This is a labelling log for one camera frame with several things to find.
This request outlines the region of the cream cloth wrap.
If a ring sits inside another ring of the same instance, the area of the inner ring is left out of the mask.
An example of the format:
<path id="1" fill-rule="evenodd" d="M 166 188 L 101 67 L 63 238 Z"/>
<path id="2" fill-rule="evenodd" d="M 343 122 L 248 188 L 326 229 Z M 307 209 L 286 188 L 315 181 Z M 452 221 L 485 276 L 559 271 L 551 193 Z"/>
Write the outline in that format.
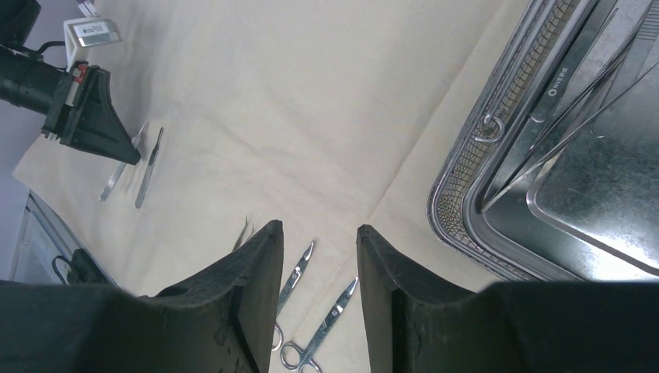
<path id="1" fill-rule="evenodd" d="M 153 295 L 228 254 L 245 221 L 284 228 L 282 274 L 315 252 L 278 316 L 306 345 L 357 277 L 369 224 L 472 291 L 496 277 L 427 222 L 434 181 L 525 1 L 99 1 L 124 38 L 111 73 L 129 131 L 161 144 L 99 195 L 113 161 L 35 140 L 14 170 L 122 287 Z"/>

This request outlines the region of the straight steel scissors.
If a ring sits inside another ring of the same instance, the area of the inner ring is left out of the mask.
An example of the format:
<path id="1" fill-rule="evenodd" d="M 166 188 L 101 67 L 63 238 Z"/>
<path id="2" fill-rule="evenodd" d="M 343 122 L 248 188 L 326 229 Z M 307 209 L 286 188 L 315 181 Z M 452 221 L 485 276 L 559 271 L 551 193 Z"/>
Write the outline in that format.
<path id="1" fill-rule="evenodd" d="M 332 308 L 328 311 L 319 328 L 313 334 L 311 340 L 305 348 L 302 348 L 293 340 L 284 343 L 280 351 L 280 360 L 284 368 L 289 371 L 303 372 L 305 368 L 313 368 L 315 372 L 323 372 L 319 364 L 314 360 L 315 353 L 323 344 L 327 335 L 336 324 L 337 320 L 343 314 L 355 289 L 358 285 L 359 276 L 356 276 L 341 293 L 335 301 Z M 291 363 L 287 360 L 288 351 L 294 351 L 298 356 L 298 361 Z"/>

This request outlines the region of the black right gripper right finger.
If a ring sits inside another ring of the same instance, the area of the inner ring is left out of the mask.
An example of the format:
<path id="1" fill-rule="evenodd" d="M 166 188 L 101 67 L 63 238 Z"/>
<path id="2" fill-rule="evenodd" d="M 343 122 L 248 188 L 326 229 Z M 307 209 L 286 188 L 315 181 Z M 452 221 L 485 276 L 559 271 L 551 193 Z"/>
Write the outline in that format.
<path id="1" fill-rule="evenodd" d="M 658 286 L 496 282 L 472 292 L 357 230 L 373 372 L 656 372 Z"/>

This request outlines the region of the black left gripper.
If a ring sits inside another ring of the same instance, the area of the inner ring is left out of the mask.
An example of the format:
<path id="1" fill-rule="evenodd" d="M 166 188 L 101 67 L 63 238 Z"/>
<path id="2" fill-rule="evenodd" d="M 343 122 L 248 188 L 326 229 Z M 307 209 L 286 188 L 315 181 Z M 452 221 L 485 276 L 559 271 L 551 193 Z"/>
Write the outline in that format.
<path id="1" fill-rule="evenodd" d="M 80 1 L 85 17 L 99 17 Z M 141 156 L 110 97 L 110 72 L 86 59 L 65 71 L 65 39 L 25 47 L 40 14 L 37 1 L 1 3 L 1 99 L 45 116 L 42 133 L 81 152 L 135 165 Z"/>

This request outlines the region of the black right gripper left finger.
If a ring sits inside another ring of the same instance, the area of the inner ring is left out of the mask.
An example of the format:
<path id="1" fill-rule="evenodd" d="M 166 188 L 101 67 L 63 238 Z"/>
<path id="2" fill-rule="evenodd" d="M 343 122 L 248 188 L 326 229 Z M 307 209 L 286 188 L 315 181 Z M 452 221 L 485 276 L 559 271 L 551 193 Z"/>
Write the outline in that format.
<path id="1" fill-rule="evenodd" d="M 265 372 L 284 258 L 269 221 L 153 297 L 110 285 L 1 284 L 3 372 Z"/>

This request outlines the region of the steel mesh instrument tray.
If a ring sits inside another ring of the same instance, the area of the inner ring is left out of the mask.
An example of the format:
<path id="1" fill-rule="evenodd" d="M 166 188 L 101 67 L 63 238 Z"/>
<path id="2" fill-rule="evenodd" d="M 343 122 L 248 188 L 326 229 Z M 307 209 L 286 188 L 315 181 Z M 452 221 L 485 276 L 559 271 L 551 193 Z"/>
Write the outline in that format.
<path id="1" fill-rule="evenodd" d="M 531 1 L 430 191 L 510 280 L 658 279 L 658 3 Z"/>

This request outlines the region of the curved steel scissors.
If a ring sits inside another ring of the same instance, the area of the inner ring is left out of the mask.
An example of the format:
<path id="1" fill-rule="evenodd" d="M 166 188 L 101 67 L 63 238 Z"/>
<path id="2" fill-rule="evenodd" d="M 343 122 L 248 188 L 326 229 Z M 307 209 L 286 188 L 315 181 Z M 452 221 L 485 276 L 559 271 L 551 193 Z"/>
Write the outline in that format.
<path id="1" fill-rule="evenodd" d="M 281 314 L 281 311 L 285 307 L 288 299 L 291 297 L 292 292 L 298 285 L 298 282 L 300 281 L 301 277 L 303 276 L 309 261 L 312 257 L 312 254 L 314 252 L 314 248 L 316 246 L 316 240 L 313 239 L 310 243 L 307 249 L 304 251 L 302 254 L 301 258 L 298 260 L 296 263 L 295 267 L 293 268 L 292 272 L 288 276 L 288 279 L 285 281 L 283 288 L 281 289 L 279 296 L 278 296 L 278 303 L 277 303 L 277 311 L 276 311 L 276 319 L 278 316 Z M 274 324 L 274 342 L 271 346 L 272 351 L 276 351 L 281 348 L 283 344 L 283 337 L 284 334 L 282 332 L 281 327 L 277 322 Z"/>

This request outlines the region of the steel tweezers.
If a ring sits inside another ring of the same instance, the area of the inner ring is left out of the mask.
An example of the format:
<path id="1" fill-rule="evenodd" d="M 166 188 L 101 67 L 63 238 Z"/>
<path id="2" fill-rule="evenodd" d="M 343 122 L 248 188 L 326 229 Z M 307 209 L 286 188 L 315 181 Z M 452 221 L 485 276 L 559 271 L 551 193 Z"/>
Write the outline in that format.
<path id="1" fill-rule="evenodd" d="M 250 221 L 248 217 L 246 217 L 245 224 L 241 232 L 239 233 L 237 240 L 235 241 L 232 251 L 234 252 L 240 249 L 245 242 L 249 241 L 253 235 L 253 232 L 254 232 L 253 223 Z"/>

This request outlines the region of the steel scalpel handle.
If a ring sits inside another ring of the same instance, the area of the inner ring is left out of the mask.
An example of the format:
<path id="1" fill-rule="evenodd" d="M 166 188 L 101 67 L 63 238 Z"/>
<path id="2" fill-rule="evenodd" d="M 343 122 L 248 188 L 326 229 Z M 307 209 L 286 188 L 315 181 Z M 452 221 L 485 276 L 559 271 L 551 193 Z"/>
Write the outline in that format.
<path id="1" fill-rule="evenodd" d="M 138 149 L 138 146 L 141 143 L 141 139 L 148 129 L 149 122 L 145 122 L 142 124 L 139 132 L 131 139 L 131 144 L 135 149 Z M 119 178 L 121 177 L 123 171 L 125 170 L 127 163 L 125 162 L 118 162 L 112 175 L 110 176 L 109 180 L 107 181 L 105 187 L 103 188 L 102 193 L 99 195 L 99 200 L 104 202 L 108 199 L 108 197 L 111 195 L 114 187 L 117 185 L 117 182 Z"/>
<path id="2" fill-rule="evenodd" d="M 148 190 L 148 185 L 150 183 L 150 179 L 152 177 L 152 173 L 153 173 L 153 170 L 155 168 L 156 159 L 157 159 L 158 154 L 159 154 L 159 149 L 160 149 L 160 144 L 161 144 L 163 134 L 164 134 L 164 128 L 161 127 L 160 130 L 159 130 L 158 137 L 157 137 L 156 143 L 154 145 L 154 148 L 152 149 L 152 153 L 150 154 L 148 164 L 147 164 L 146 169 L 145 169 L 145 174 L 144 174 L 143 179 L 141 181 L 141 185 L 140 185 L 140 188 L 139 188 L 139 191 L 138 191 L 138 195 L 137 195 L 136 201 L 134 203 L 134 206 L 137 209 L 141 209 L 141 207 L 144 203 L 146 193 L 147 193 L 147 190 Z"/>

